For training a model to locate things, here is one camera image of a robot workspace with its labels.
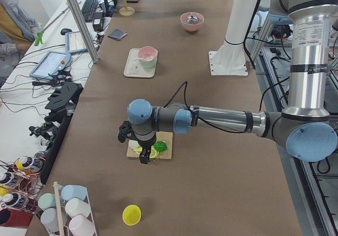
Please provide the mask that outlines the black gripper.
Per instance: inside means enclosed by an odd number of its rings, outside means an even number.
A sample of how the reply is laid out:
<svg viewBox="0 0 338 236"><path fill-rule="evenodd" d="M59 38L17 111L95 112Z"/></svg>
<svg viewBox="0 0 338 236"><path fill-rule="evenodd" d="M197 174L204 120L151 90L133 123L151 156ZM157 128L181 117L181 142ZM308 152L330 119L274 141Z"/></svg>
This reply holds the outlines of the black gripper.
<svg viewBox="0 0 338 236"><path fill-rule="evenodd" d="M148 164L148 157L151 154L151 147L156 143L156 133L150 134L149 137L137 136L136 140L142 147L142 151L139 155L139 160L141 164Z"/></svg>

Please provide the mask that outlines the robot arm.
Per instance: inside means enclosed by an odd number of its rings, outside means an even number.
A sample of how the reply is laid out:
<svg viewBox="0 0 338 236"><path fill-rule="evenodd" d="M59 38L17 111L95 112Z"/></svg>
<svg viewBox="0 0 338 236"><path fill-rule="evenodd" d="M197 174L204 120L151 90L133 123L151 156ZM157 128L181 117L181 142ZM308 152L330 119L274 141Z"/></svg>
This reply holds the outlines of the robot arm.
<svg viewBox="0 0 338 236"><path fill-rule="evenodd" d="M324 108L328 37L336 12L337 0L271 0L271 15L287 15L293 22L288 103L281 112L252 113L172 101L159 107L137 99L128 105L128 120L120 126L119 141L137 141L142 147L139 159L146 164L157 132L186 134L192 126L208 125L227 133L254 133L271 139L302 161L325 159L337 147L337 134Z"/></svg>

